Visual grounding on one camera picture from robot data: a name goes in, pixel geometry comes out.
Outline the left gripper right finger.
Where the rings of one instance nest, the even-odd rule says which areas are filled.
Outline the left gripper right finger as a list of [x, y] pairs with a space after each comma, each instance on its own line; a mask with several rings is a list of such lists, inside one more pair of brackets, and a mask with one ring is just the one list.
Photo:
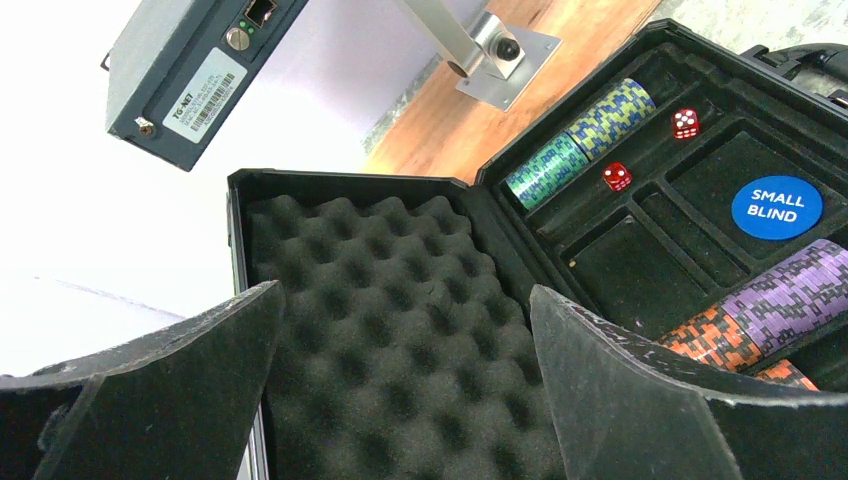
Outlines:
[[681, 356], [543, 285], [538, 364], [570, 479], [843, 479], [847, 397]]

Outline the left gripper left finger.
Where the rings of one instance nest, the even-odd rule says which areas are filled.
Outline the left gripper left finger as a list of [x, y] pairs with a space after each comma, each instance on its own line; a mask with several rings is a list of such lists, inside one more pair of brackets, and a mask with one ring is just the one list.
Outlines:
[[260, 283], [167, 328], [1, 379], [5, 479], [234, 479], [282, 327]]

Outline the orange brown poker chip stack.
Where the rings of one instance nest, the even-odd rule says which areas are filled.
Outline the orange brown poker chip stack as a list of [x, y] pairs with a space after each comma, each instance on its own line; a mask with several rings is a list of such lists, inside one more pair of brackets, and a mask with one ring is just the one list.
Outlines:
[[765, 358], [743, 327], [718, 305], [693, 316], [658, 343], [679, 355], [731, 372]]

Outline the purple poker chip stack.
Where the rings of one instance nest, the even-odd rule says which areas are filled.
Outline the purple poker chip stack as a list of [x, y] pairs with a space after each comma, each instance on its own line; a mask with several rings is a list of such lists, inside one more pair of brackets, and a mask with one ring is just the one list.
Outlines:
[[816, 240], [717, 306], [772, 356], [847, 311], [847, 250]]

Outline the black poker set case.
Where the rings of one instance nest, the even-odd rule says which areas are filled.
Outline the black poker set case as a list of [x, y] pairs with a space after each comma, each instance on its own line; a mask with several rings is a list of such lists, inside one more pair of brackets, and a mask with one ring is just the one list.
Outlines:
[[[256, 479], [570, 479], [533, 340], [546, 286], [658, 345], [819, 239], [847, 250], [847, 44], [736, 55], [672, 20], [648, 24], [486, 163], [452, 178], [242, 169], [228, 180], [240, 290], [283, 288], [282, 335], [251, 441]], [[624, 78], [656, 110], [528, 210], [506, 177]], [[676, 139], [695, 109], [701, 132]], [[612, 191], [613, 162], [633, 181]], [[822, 195], [783, 241], [731, 217], [773, 175]], [[739, 372], [789, 360], [847, 397], [847, 311]]]

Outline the blue small blind button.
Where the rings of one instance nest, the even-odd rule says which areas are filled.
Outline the blue small blind button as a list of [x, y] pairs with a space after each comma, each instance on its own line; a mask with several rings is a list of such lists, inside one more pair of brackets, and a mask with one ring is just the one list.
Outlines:
[[822, 218], [824, 202], [809, 182], [795, 176], [773, 175], [742, 187], [731, 203], [731, 217], [747, 235], [783, 241], [811, 230]]

